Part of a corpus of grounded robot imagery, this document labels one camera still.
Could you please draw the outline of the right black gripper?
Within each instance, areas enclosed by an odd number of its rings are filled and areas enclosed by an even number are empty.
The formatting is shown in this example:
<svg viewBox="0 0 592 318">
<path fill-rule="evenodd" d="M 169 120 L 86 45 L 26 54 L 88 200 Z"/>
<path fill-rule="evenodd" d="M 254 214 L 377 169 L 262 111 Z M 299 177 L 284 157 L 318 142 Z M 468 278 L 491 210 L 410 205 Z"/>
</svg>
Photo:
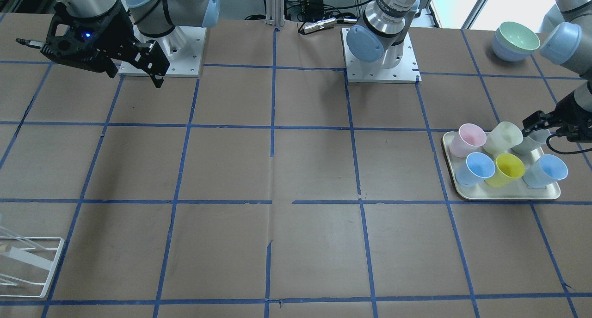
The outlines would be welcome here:
<svg viewBox="0 0 592 318">
<path fill-rule="evenodd" d="M 130 74 L 130 67 L 135 67 L 147 74 L 156 88 L 163 85 L 169 59 L 156 40 L 137 40 L 121 0 L 95 18 L 76 18 L 63 3 L 54 8 L 42 55 L 68 67 L 106 73 L 112 79 L 118 73 L 112 60 L 118 59 L 120 74 Z"/>
</svg>

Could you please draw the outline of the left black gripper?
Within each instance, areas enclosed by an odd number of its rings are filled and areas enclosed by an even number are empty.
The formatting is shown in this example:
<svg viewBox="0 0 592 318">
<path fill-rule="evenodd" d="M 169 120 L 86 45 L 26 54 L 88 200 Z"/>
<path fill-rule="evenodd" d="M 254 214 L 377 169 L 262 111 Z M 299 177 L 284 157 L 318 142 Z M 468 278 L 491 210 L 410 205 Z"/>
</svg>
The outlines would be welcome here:
<svg viewBox="0 0 592 318">
<path fill-rule="evenodd" d="M 590 85 L 581 85 L 561 99 L 552 112 L 535 111 L 523 121 L 522 135 L 558 127 L 556 134 L 570 142 L 592 141 L 592 95 Z"/>
</svg>

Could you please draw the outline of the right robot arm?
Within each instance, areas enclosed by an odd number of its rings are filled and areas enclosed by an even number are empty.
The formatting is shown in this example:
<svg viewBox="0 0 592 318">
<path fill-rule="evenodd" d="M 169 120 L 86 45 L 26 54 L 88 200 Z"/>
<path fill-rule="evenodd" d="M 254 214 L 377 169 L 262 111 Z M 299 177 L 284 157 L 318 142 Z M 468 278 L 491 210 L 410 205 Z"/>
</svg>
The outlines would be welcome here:
<svg viewBox="0 0 592 318">
<path fill-rule="evenodd" d="M 219 0 L 56 0 L 46 40 L 19 39 L 51 61 L 117 74 L 114 60 L 146 73 L 156 88 L 182 45 L 165 38 L 181 27 L 216 26 Z"/>
</svg>

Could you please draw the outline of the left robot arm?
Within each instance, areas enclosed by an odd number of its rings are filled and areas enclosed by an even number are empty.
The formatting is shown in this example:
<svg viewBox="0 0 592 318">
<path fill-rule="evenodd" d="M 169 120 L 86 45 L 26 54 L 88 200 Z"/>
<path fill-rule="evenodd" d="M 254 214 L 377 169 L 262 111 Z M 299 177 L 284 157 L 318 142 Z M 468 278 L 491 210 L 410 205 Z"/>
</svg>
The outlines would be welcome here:
<svg viewBox="0 0 592 318">
<path fill-rule="evenodd" d="M 346 35 L 347 47 L 360 61 L 376 62 L 406 36 L 405 17 L 417 0 L 370 0 Z M 554 127 L 570 142 L 591 141 L 591 0 L 555 0 L 564 19 L 546 38 L 540 54 L 571 70 L 584 84 L 561 99 L 554 111 L 536 111 L 523 120 L 523 134 Z"/>
</svg>

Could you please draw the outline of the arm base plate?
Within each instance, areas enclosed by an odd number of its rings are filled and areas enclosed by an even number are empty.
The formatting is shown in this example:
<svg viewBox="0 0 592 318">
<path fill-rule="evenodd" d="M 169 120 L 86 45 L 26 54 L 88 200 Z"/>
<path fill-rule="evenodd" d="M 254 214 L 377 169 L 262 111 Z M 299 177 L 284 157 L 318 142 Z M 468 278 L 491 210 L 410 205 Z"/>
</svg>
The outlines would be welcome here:
<svg viewBox="0 0 592 318">
<path fill-rule="evenodd" d="M 342 29 L 343 54 L 349 82 L 415 84 L 421 81 L 410 34 L 398 46 L 397 53 L 387 50 L 378 61 L 364 62 L 349 50 L 346 40 L 348 33 L 349 29 Z"/>
<path fill-rule="evenodd" d="M 199 77 L 208 31 L 203 27 L 174 26 L 160 34 L 145 35 L 134 26 L 135 36 L 139 40 L 154 39 L 160 44 L 170 63 L 165 77 Z"/>
</svg>

